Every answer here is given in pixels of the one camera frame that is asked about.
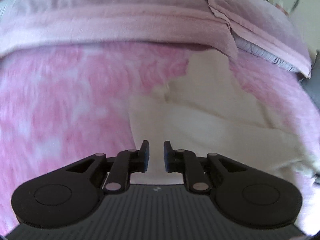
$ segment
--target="folded fabric edge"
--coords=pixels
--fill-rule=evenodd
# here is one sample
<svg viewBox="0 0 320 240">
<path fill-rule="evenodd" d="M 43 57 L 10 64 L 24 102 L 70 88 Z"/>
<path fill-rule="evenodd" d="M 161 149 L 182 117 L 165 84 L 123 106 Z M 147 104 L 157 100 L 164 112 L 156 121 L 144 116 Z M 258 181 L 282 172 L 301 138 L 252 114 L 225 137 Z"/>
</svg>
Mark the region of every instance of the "folded fabric edge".
<svg viewBox="0 0 320 240">
<path fill-rule="evenodd" d="M 293 51 L 284 44 L 278 46 L 261 37 L 257 37 L 255 33 L 251 32 L 250 30 L 244 28 L 240 24 L 233 21 L 231 22 L 231 29 L 241 38 L 259 46 L 260 48 L 268 51 L 269 53 L 281 58 L 285 62 L 293 65 L 306 78 L 311 77 L 311 60 L 307 62 L 307 60 L 298 52 Z"/>
<path fill-rule="evenodd" d="M 250 54 L 255 55 L 257 57 L 263 58 L 271 62 L 272 64 L 278 65 L 280 68 L 283 68 L 284 70 L 287 70 L 289 72 L 294 72 L 294 73 L 299 72 L 299 70 L 292 64 L 273 55 L 272 53 L 266 51 L 265 49 L 259 47 L 258 45 L 255 45 L 254 43 L 247 41 L 246 39 L 243 39 L 242 37 L 237 35 L 235 32 L 232 32 L 232 36 L 235 39 L 236 45 L 239 49 L 249 52 Z"/>
<path fill-rule="evenodd" d="M 0 23 L 0 57 L 37 46 L 104 41 L 201 44 L 237 58 L 228 23 L 195 9 L 143 4 L 94 6 L 85 12 L 74 8 Z"/>
</svg>

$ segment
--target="pink pillowcase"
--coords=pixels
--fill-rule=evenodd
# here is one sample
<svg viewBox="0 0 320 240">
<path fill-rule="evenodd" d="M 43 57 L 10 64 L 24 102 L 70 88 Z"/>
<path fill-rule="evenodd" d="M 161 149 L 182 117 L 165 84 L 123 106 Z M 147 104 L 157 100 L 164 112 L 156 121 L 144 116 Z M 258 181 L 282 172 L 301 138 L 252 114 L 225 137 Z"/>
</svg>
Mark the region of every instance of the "pink pillowcase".
<svg viewBox="0 0 320 240">
<path fill-rule="evenodd" d="M 310 77 L 308 47 L 288 17 L 263 0 L 208 0 L 213 13 L 221 12 L 233 31 L 266 51 L 294 65 Z"/>
</svg>

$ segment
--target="dark gray fabric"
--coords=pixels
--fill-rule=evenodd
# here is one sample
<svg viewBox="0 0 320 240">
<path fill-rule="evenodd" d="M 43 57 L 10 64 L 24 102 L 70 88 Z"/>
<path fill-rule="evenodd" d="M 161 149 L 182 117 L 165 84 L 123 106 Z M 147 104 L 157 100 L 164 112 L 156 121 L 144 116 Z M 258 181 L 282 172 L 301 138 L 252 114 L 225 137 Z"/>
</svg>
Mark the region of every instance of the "dark gray fabric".
<svg viewBox="0 0 320 240">
<path fill-rule="evenodd" d="M 311 78 L 301 82 L 302 87 L 320 109 L 320 51 L 317 51 L 316 61 L 311 70 Z"/>
</svg>

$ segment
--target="bedding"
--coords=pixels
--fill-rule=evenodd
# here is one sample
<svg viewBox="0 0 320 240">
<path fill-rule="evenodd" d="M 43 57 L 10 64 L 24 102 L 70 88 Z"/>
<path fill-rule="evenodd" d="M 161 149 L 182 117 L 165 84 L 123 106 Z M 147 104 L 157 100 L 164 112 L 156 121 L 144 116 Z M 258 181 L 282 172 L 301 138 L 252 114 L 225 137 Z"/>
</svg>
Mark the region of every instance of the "bedding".
<svg viewBox="0 0 320 240">
<path fill-rule="evenodd" d="M 287 16 L 263 0 L 208 0 L 213 13 L 223 13 L 243 39 L 293 65 L 310 77 L 311 60 L 299 31 Z"/>
<path fill-rule="evenodd" d="M 288 62 L 285 62 L 283 59 L 271 54 L 270 52 L 264 50 L 263 48 L 241 38 L 236 33 L 233 33 L 232 36 L 235 39 L 236 45 L 239 49 L 249 52 L 252 55 L 255 55 L 257 57 L 263 58 L 275 65 L 278 65 L 280 68 L 283 68 L 287 71 L 295 72 L 295 73 L 299 72 L 299 70 L 295 66 L 289 64 Z"/>
<path fill-rule="evenodd" d="M 291 73 L 238 50 L 228 19 L 213 15 L 205 0 L 123 1 L 16 0 L 5 12 L 0 22 L 0 234 L 17 224 L 10 198 L 24 181 L 95 152 L 114 156 L 134 148 L 130 97 L 186 75 L 194 50 L 208 46 L 228 57 L 224 62 L 243 90 L 276 111 L 284 124 L 275 127 L 278 134 L 299 136 L 310 162 L 291 156 L 292 168 L 315 171 L 319 112 Z M 239 90 L 232 94 L 239 95 Z M 212 96 L 223 102 L 214 91 Z M 252 109 L 260 106 L 251 100 Z M 223 123 L 265 125 L 259 111 L 249 115 L 244 103 L 237 103 L 239 113 L 220 109 Z"/>
<path fill-rule="evenodd" d="M 320 115 L 292 73 L 239 53 L 230 68 L 217 51 L 193 54 L 186 75 L 131 98 L 133 139 L 137 147 L 148 139 L 151 150 L 148 176 L 133 174 L 132 181 L 181 183 L 180 174 L 163 172 L 164 140 L 199 156 L 218 152 L 294 183 L 304 199 L 296 224 L 315 234 L 320 187 L 310 177 L 320 167 Z M 313 154 L 304 155 L 300 142 Z"/>
<path fill-rule="evenodd" d="M 9 10 L 14 4 L 15 0 L 0 0 L 0 21 L 2 15 L 5 14 L 7 10 Z"/>
</svg>

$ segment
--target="white towel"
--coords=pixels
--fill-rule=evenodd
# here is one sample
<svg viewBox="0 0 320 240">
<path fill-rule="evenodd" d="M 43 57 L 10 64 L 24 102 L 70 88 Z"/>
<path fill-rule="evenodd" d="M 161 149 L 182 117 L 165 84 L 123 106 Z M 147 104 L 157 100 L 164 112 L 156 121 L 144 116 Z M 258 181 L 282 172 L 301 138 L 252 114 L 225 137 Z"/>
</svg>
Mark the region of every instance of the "white towel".
<svg viewBox="0 0 320 240">
<path fill-rule="evenodd" d="M 130 122 L 137 147 L 150 142 L 146 174 L 132 183 L 181 183 L 164 172 L 163 142 L 198 156 L 216 152 L 254 168 L 275 173 L 293 163 L 308 163 L 297 135 L 285 131 L 275 113 L 236 83 L 228 60 L 215 50 L 196 53 L 188 75 L 151 96 L 132 98 Z"/>
</svg>

